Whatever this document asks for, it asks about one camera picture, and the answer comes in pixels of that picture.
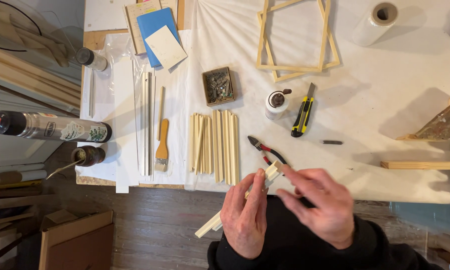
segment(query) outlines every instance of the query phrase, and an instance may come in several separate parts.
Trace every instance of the paint brush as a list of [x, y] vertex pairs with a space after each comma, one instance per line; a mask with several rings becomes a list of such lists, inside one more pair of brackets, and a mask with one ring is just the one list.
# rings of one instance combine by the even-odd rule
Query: paint brush
[[158, 145], [157, 152], [155, 153], [154, 170], [156, 170], [157, 172], [167, 171], [167, 162], [168, 162], [167, 132], [168, 132], [168, 119], [164, 119], [162, 120], [162, 126], [160, 130], [160, 144]]

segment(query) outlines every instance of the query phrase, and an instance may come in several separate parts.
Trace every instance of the person's right hand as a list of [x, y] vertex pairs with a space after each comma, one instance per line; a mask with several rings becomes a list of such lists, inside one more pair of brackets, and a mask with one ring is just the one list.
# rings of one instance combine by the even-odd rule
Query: person's right hand
[[[354, 232], [353, 198], [348, 189], [335, 182], [324, 169], [294, 171], [282, 166], [285, 176], [295, 186], [293, 195], [277, 190], [283, 204], [302, 224], [336, 249], [352, 245]], [[316, 208], [306, 208], [297, 198], [306, 197]]]

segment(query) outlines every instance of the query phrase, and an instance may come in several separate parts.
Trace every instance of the wooden floor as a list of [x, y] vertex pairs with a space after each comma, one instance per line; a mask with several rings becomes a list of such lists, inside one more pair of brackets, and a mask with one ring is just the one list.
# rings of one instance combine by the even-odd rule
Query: wooden floor
[[[64, 143], [47, 160], [47, 171], [67, 165], [75, 147]], [[211, 231], [199, 239], [194, 233], [221, 210], [224, 193], [132, 187], [128, 194], [117, 194], [112, 186], [77, 185], [74, 169], [53, 176], [44, 187], [58, 194], [61, 207], [71, 212], [114, 210], [113, 269], [204, 269], [208, 245], [222, 235], [222, 230]], [[389, 205], [355, 201], [355, 213], [379, 224], [391, 243], [409, 244], [429, 261], [447, 267], [427, 249], [427, 231], [397, 220]]]

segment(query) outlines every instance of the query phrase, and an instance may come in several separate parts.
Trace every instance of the wooden brush handle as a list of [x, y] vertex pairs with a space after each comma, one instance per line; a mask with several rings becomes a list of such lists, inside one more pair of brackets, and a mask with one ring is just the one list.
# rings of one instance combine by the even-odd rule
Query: wooden brush handle
[[162, 126], [160, 130], [160, 144], [158, 145], [157, 152], [155, 154], [156, 158], [168, 159], [167, 132], [168, 132], [168, 119], [164, 119], [162, 120]]

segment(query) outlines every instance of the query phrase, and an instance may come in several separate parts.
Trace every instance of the thermos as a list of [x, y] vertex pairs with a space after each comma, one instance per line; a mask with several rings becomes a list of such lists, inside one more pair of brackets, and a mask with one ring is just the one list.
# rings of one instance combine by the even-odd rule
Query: thermos
[[0, 134], [27, 139], [105, 143], [112, 128], [95, 122], [42, 112], [0, 111]]

